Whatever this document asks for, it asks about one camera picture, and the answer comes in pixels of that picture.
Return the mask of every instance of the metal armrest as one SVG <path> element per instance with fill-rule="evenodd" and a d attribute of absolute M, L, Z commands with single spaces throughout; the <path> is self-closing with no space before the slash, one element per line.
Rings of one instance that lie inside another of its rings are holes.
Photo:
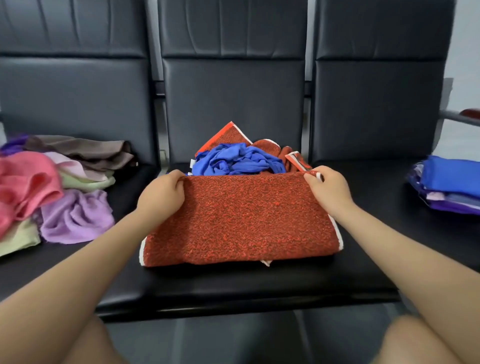
<path fill-rule="evenodd" d="M 480 119 L 471 118 L 469 116 L 462 115 L 457 111 L 440 110 L 440 119 L 449 119 L 469 124 L 473 126 L 480 126 Z"/>

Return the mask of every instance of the person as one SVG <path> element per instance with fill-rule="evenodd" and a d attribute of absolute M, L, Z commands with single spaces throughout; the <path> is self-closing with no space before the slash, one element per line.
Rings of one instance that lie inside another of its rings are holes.
<path fill-rule="evenodd" d="M 363 211 L 339 172 L 315 170 L 323 181 L 304 175 L 315 198 L 421 315 L 391 324 L 375 363 L 480 363 L 480 274 Z M 0 363 L 126 363 L 95 307 L 139 242 L 183 204 L 183 176 L 152 181 L 132 213 L 0 303 Z"/>

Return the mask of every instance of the gray tile floor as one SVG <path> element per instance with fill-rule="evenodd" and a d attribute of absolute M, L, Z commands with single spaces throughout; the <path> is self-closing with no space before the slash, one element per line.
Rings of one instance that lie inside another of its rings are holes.
<path fill-rule="evenodd" d="M 402 303 L 108 324 L 132 364 L 370 363 Z"/>

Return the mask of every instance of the chair backrest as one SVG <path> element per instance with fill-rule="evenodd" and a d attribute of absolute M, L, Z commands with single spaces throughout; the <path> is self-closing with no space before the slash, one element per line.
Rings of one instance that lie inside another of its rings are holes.
<path fill-rule="evenodd" d="M 432 151 L 455 0 L 317 0 L 310 160 Z"/>
<path fill-rule="evenodd" d="M 145 15 L 143 0 L 3 0 L 6 132 L 129 140 L 158 164 Z"/>
<path fill-rule="evenodd" d="M 159 0 L 170 162 L 226 123 L 300 148 L 307 0 Z"/>

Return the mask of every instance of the hand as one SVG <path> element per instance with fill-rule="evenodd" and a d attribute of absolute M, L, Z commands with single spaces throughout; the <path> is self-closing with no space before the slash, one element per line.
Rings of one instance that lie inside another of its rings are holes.
<path fill-rule="evenodd" d="M 345 212 L 356 207 L 347 180 L 340 172 L 327 166 L 319 166 L 313 170 L 322 174 L 323 182 L 308 173 L 305 173 L 303 177 L 309 184 L 318 203 L 330 216 L 335 220 L 340 219 Z"/>
<path fill-rule="evenodd" d="M 136 212 L 153 227 L 160 225 L 183 205 L 183 181 L 179 170 L 155 178 L 145 187 L 137 203 Z"/>

